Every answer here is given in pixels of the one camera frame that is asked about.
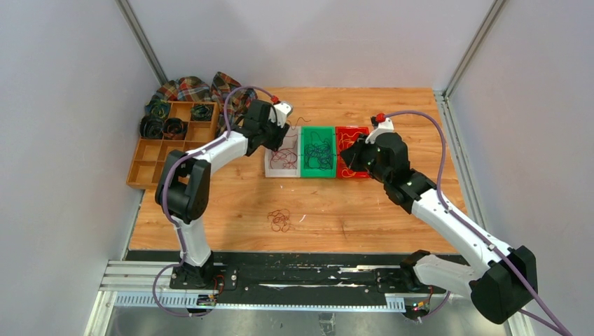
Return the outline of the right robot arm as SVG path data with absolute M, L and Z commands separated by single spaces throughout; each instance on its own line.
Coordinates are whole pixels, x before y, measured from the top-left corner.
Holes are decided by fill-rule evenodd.
M 340 157 L 351 170 L 380 182 L 395 205 L 434 228 L 466 261 L 416 251 L 400 263 L 398 279 L 406 290 L 435 286 L 461 295 L 496 324 L 532 301 L 538 291 L 533 252 L 526 246 L 510 247 L 460 213 L 435 182 L 411 168 L 408 147 L 397 133 L 381 134 L 374 143 L 360 135 Z

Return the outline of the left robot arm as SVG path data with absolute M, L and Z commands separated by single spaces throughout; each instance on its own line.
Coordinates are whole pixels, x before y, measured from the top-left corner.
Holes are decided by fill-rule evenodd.
M 242 121 L 204 146 L 172 151 L 166 158 L 155 193 L 156 203 L 175 227 L 180 261 L 173 270 L 198 289 L 214 282 L 214 256 L 204 227 L 211 177 L 228 163 L 258 148 L 277 150 L 289 131 L 293 107 L 285 101 L 253 101 Z

